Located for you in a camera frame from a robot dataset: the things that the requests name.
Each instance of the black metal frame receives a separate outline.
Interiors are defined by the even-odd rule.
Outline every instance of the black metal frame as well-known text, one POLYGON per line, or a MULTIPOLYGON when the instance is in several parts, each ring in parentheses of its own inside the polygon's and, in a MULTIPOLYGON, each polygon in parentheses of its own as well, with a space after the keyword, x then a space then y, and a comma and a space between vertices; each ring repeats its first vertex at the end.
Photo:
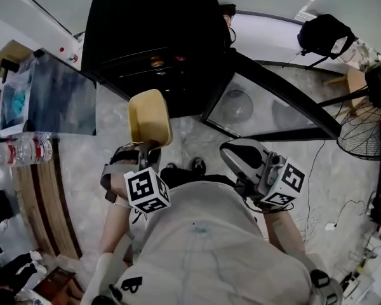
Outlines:
POLYGON ((356 90, 350 94, 347 94, 347 95, 344 95, 341 97, 337 97, 337 98, 333 98, 333 99, 329 99, 329 100, 325 100, 324 102, 320 102, 320 103, 318 103, 318 106, 325 107, 325 106, 329 106, 329 105, 333 105, 333 104, 337 104, 337 103, 346 102, 348 100, 353 100, 355 98, 368 96, 369 94, 370 94, 370 92, 368 91, 368 89, 362 89, 361 88, 361 89, 356 90))
POLYGON ((202 123, 228 135, 229 137, 240 137, 208 120, 209 115, 217 105, 234 74, 238 73, 285 101, 288 105, 298 110, 315 124, 313 127, 261 133, 258 135, 251 135, 247 138, 258 141, 335 140, 340 135, 342 128, 340 124, 322 109, 321 106, 291 83, 287 82, 287 80, 262 67, 248 57, 238 53, 235 49, 230 49, 226 54, 225 64, 228 69, 223 75, 220 89, 215 92, 215 95, 212 96, 209 104, 202 113, 202 123))

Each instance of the leg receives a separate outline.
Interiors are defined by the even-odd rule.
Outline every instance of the leg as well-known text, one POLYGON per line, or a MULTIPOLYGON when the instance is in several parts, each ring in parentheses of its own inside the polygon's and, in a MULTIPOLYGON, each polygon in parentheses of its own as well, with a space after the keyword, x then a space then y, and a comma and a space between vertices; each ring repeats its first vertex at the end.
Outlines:
POLYGON ((181 170, 175 166, 167 166, 161 171, 161 178, 166 185, 173 189, 174 187, 181 186, 189 182, 196 182, 200 180, 208 182, 219 182, 234 187, 235 183, 224 175, 205 175, 206 164, 203 159, 196 157, 192 160, 190 167, 192 170, 181 170))
POLYGON ((232 180, 230 180, 227 176, 224 175, 207 175, 204 176, 201 180, 207 180, 208 182, 224 183, 233 188, 236 186, 236 184, 232 180))
POLYGON ((27 284, 29 278, 31 278, 34 273, 37 273, 37 269, 33 264, 30 264, 30 266, 23 269, 20 274, 13 277, 9 286, 13 289, 14 295, 17 295, 20 292, 21 288, 27 284))
POLYGON ((30 253, 22 254, 2 267, 0 269, 0 286, 9 285, 17 271, 31 261, 30 253))
POLYGON ((182 184, 200 180, 200 176, 190 170, 182 170, 180 168, 164 168, 161 170, 160 176, 170 189, 181 186, 182 184))

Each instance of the electric fan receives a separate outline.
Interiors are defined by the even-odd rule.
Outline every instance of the electric fan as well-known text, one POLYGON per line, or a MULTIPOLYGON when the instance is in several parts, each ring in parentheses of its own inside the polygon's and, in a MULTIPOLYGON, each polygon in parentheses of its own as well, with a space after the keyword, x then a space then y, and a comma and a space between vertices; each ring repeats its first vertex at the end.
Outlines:
POLYGON ((347 97, 364 96, 342 121, 337 144, 347 153, 367 160, 381 160, 381 63, 365 74, 367 87, 347 97))
POLYGON ((372 200, 370 218, 381 225, 381 62, 365 73, 367 87, 344 97, 323 102, 324 105, 364 97, 342 121, 337 144, 347 153, 367 160, 380 161, 378 187, 372 200))

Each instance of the fan grille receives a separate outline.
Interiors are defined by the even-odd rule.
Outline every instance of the fan grille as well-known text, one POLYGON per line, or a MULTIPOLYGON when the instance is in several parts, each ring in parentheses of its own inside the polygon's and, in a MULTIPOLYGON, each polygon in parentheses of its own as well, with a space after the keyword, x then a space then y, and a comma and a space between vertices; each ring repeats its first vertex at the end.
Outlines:
POLYGON ((368 160, 381 157, 381 108, 374 107, 368 97, 352 109, 342 122, 337 144, 347 153, 368 160))

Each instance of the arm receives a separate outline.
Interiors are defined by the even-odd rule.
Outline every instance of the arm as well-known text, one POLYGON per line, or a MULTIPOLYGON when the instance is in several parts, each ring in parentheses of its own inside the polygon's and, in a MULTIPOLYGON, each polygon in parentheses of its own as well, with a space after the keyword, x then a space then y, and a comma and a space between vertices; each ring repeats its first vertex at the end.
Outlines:
POLYGON ((294 248, 297 250, 305 253, 305 245, 304 241, 302 240, 302 237, 299 233, 298 228, 296 227, 295 223, 293 222, 291 215, 287 211, 282 212, 276 212, 276 213, 266 213, 264 215, 265 224, 267 225, 268 230, 268 236, 269 236, 269 242, 274 245, 276 248, 278 248, 280 251, 284 252, 281 244, 279 243, 279 240, 275 234, 274 231, 274 223, 279 220, 284 228, 286 229, 286 232, 288 233, 291 242, 293 243, 294 248))

